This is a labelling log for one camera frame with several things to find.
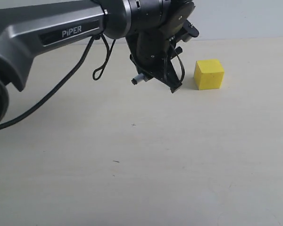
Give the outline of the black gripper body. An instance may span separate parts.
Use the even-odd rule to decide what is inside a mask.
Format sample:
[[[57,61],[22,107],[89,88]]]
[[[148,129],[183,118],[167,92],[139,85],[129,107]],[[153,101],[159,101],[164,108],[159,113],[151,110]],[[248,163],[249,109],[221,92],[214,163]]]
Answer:
[[[185,20],[195,9],[193,2],[130,2],[132,23],[126,42],[134,59],[152,66],[169,49]]]

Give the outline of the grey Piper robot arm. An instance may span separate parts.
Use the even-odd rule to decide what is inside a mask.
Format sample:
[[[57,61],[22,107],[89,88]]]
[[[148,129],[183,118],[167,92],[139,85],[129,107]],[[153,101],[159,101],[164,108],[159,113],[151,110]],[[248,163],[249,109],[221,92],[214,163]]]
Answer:
[[[157,79],[172,92],[184,77],[172,59],[179,57],[180,41],[197,38],[188,20],[195,9],[191,0],[78,0],[0,9],[0,130],[25,119],[51,98],[81,67],[95,40],[125,39],[137,75],[133,84]],[[36,56],[89,39],[75,67],[37,104],[2,123],[8,105],[7,85],[25,88]]]

